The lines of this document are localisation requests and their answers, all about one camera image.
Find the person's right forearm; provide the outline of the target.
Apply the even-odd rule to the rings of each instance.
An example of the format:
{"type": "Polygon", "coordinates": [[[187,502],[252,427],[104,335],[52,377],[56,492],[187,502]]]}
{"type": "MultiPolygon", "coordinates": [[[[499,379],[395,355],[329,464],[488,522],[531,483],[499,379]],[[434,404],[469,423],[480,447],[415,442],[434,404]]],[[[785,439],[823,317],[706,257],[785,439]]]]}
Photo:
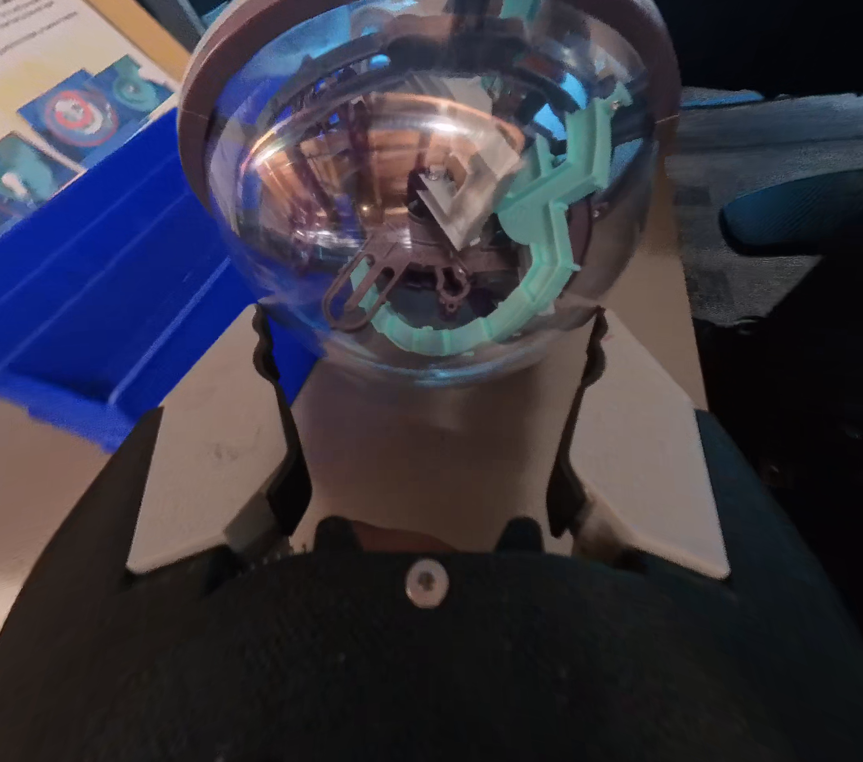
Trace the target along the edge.
{"type": "Polygon", "coordinates": [[[653,0],[687,87],[862,92],[862,0],[653,0]]]}

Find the person's dark clothing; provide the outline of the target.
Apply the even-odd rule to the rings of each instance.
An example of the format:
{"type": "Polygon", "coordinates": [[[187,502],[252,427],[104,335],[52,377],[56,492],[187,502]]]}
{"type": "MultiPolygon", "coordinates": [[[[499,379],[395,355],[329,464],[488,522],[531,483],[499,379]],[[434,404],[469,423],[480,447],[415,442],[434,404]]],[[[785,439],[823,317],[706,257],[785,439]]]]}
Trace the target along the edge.
{"type": "Polygon", "coordinates": [[[764,316],[694,320],[710,410],[862,620],[861,217],[764,316]]]}

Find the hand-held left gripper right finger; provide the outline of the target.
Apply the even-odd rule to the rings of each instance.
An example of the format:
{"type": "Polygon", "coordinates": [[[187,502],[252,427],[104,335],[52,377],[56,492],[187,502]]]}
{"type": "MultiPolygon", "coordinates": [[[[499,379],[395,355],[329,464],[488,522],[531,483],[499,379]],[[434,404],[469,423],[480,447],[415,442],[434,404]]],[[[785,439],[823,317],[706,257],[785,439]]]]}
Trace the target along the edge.
{"type": "Polygon", "coordinates": [[[551,535],[600,561],[637,552],[728,578],[695,403],[612,312],[586,353],[547,487],[551,535]]]}

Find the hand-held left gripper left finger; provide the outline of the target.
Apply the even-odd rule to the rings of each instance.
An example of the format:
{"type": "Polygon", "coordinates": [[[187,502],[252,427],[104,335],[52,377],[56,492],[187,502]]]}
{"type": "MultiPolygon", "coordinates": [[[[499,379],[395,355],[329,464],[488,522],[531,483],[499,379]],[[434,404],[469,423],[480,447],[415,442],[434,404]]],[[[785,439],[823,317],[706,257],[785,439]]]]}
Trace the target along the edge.
{"type": "Polygon", "coordinates": [[[262,307],[241,313],[160,413],[129,571],[222,547],[252,558],[295,534],[311,479],[262,307]]]}

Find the blue plastic bin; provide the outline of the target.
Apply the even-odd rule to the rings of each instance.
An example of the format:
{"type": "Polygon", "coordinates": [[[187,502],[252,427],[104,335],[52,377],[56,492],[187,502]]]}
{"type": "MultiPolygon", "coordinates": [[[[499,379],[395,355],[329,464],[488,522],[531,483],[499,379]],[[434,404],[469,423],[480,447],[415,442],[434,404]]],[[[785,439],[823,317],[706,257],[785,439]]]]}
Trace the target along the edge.
{"type": "Polygon", "coordinates": [[[170,109],[1,242],[2,398],[113,453],[259,296],[170,109]]]}

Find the clear plastic maze ball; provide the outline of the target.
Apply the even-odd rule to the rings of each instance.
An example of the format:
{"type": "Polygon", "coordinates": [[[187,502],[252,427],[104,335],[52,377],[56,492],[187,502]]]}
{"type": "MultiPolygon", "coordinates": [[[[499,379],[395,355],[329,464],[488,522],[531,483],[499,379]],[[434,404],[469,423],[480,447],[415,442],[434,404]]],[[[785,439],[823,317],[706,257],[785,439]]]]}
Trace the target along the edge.
{"type": "Polygon", "coordinates": [[[653,0],[235,0],[178,152],[274,319],[343,368],[454,385],[592,317],[680,96],[653,0]]]}

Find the printed instruction sheet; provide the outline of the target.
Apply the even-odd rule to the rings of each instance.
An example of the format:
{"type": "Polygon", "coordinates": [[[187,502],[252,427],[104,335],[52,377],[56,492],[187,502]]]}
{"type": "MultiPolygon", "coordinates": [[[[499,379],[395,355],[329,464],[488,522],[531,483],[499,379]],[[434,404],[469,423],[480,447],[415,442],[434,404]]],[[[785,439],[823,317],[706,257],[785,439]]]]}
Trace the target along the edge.
{"type": "Polygon", "coordinates": [[[1,0],[1,233],[145,127],[178,90],[85,0],[1,0]]]}

